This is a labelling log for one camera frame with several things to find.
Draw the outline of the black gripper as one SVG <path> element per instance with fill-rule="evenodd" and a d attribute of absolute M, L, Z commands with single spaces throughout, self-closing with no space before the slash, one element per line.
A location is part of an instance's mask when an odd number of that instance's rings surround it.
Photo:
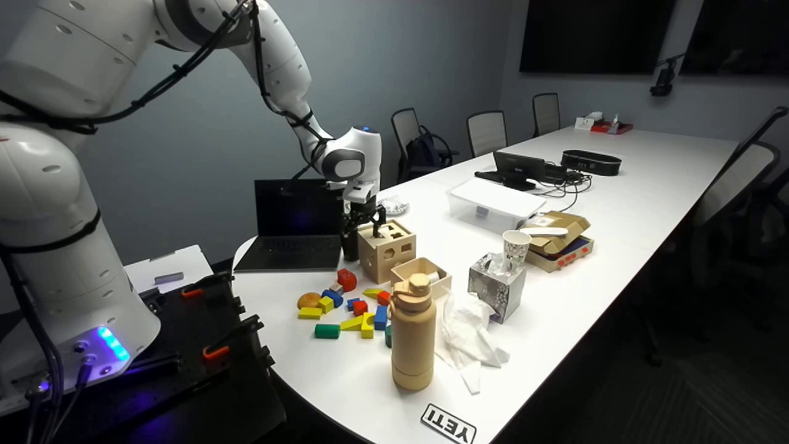
<path fill-rule="evenodd" d="M 347 185 L 343 190 L 343 216 L 352 224 L 372 219 L 372 236 L 382 236 L 387 210 L 377 208 L 377 190 L 372 185 Z"/>

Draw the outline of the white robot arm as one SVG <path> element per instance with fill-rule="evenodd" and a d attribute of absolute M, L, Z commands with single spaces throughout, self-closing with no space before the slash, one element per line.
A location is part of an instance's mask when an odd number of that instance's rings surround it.
<path fill-rule="evenodd" d="M 0 0 L 0 256 L 20 312 L 0 344 L 0 401 L 124 375 L 157 338 L 104 224 L 126 132 L 98 127 L 232 52 L 311 169 L 352 201 L 379 190 L 382 138 L 320 127 L 311 69 L 268 0 Z"/>

